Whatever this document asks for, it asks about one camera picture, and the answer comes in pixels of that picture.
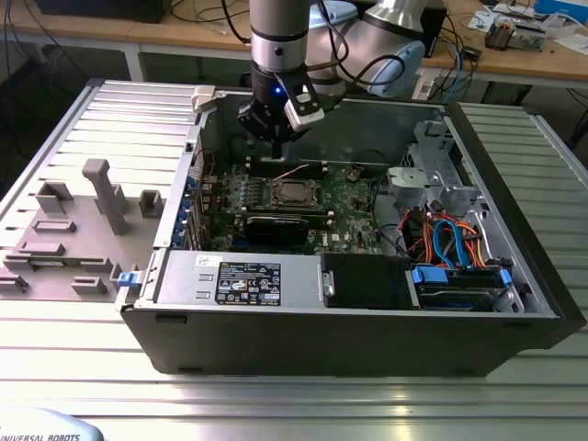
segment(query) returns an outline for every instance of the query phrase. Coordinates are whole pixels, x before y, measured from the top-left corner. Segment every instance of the blue tab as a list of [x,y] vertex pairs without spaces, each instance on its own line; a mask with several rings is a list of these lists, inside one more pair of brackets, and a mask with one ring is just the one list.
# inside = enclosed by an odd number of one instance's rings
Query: blue tab
[[179,234],[172,235],[172,244],[175,246],[181,246],[184,239]]
[[139,285],[139,274],[136,272],[120,273],[118,283],[120,287],[137,287]]
[[419,268],[415,268],[413,271],[411,271],[411,273],[413,273],[413,282],[414,283],[422,283],[423,282],[423,275],[421,274],[421,271],[419,271]]
[[196,179],[194,179],[191,176],[188,176],[186,179],[186,190],[192,191],[192,190],[196,189],[196,187],[197,187]]
[[449,283],[446,270],[438,266],[418,266],[412,273],[414,283]]
[[511,277],[511,273],[508,272],[508,269],[500,270],[500,278],[503,280],[503,283],[507,288],[510,288],[513,284],[513,278]]
[[189,209],[190,207],[192,207],[192,201],[188,198],[182,198],[182,200],[180,201],[180,207],[182,207],[183,209]]

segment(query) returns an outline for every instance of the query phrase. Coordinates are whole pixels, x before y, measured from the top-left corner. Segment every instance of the green circuit board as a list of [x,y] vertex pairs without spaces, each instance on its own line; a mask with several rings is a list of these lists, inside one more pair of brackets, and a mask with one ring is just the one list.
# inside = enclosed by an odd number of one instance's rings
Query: green circuit board
[[[369,211],[372,179],[359,177],[350,182],[349,172],[350,166],[329,166],[322,179],[276,180],[250,176],[244,167],[233,166],[218,176],[212,203],[205,212],[210,217],[210,249],[273,254],[381,254]],[[248,243],[241,228],[242,219],[252,212],[309,221],[306,243]]]

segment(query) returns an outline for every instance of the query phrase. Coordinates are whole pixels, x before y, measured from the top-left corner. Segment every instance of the motherboard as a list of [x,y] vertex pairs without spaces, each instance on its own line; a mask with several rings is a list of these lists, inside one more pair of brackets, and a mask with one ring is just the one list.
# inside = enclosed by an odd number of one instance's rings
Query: motherboard
[[206,248],[381,254],[370,209],[372,178],[350,165],[307,164],[282,171],[234,164],[205,176],[199,210],[209,226]]

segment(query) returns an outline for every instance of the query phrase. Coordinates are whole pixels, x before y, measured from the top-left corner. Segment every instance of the warning label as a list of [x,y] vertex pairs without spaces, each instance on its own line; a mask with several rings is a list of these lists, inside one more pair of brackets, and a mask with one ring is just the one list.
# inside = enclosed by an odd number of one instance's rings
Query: warning label
[[222,262],[215,300],[220,305],[279,306],[280,264]]

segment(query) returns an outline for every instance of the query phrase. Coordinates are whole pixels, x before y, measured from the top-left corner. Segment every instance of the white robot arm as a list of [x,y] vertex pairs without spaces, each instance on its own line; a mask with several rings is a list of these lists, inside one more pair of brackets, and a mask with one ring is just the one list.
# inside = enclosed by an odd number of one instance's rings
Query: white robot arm
[[252,100],[238,120],[281,155],[325,116],[319,98],[345,96],[345,83],[394,96],[424,55],[425,0],[379,0],[362,19],[347,2],[251,0]]

